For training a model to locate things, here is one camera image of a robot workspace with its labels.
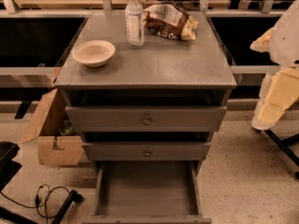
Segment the white bowl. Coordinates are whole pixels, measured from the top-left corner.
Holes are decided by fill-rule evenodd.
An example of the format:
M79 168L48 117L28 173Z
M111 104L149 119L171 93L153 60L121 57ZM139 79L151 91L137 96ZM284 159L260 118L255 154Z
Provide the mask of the white bowl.
M92 40L74 48L73 58L90 67L98 67L107 63L115 52L115 47L103 40Z

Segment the concrete floor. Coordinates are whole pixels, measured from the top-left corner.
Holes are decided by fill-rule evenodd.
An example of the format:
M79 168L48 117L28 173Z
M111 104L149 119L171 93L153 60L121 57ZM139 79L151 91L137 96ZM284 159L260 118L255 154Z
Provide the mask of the concrete floor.
M252 113L227 112L220 131L212 139L197 177L204 217L211 217L214 224L298 224L299 180L294 172L299 168L266 134L252 130ZM24 119L13 117L12 113L0 113L0 137L18 143L31 114ZM288 111L273 131L281 138L298 133L298 120L298 111ZM84 201L72 203L62 223L77 224L92 214L96 174L89 163L75 167L43 166L38 164L36 140L19 146L21 150L14 161L22 168L3 189L4 194L34 206L39 186L64 186L76 190ZM299 154L299 146L293 148ZM51 215L65 197L63 189L53 192L48 204ZM20 207L1 195L0 205L37 223L46 223L35 209Z

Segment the drawer knob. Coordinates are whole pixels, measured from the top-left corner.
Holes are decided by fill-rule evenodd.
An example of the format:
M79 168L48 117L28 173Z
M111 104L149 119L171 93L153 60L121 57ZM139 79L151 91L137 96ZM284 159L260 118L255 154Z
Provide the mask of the drawer knob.
M146 157L149 157L149 156L150 156L150 151L149 151L149 150L146 150L146 151L145 151L145 156L146 156Z
M144 125L149 125L150 124L150 119L149 118L144 118L143 119L143 124Z

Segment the snack bag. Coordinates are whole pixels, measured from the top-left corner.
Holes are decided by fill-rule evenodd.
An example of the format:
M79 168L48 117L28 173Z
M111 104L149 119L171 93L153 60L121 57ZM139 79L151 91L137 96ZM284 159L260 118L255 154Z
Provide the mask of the snack bag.
M173 39L194 40L198 21L172 5L152 5L144 9L145 28L151 33Z

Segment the cord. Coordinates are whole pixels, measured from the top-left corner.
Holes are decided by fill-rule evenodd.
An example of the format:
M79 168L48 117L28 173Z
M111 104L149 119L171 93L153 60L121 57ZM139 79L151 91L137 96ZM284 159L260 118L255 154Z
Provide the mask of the cord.
M40 204L39 192L40 192L41 189L43 189L44 187L47 187L47 189L48 189L48 194L47 194L47 196L46 196L46 198L45 198L45 201L44 201L42 204ZM48 201L49 201L49 199L50 199L50 195L51 195L55 190L57 190L57 189L65 189L65 190L67 191L67 193L70 194L70 191L69 191L67 188L65 188L65 187L59 186L59 187L56 187L56 188L54 188L54 189L50 189L50 186L49 186L48 184L43 184L43 185L39 186L39 188L38 188L38 190L37 190L37 192L36 192L36 199L35 199L36 206L28 206L28 205L24 205L24 204L22 204L22 203L18 203L18 202L16 202L15 200L9 198L9 197L8 197L6 194L4 194L2 191L0 191L0 193L1 193L1 195L2 195L3 197L5 197L6 199L10 200L11 202L13 202L13 203L15 203L15 204L17 204L17 205L19 205L19 206L22 206L22 207L25 207L25 208L28 208L28 209L29 209L29 208L30 208L30 209L35 208L36 211L37 211L37 213L38 213L41 217L45 218L45 219L47 220L47 223L48 223L48 220L49 220L49 219L51 219L51 218L55 218L55 217L57 216L57 214L54 215L54 216L49 216L48 211L47 211L47 203L48 203ZM40 208L40 207L44 207L44 212L45 212L45 214L42 214L42 213L39 211L39 208Z

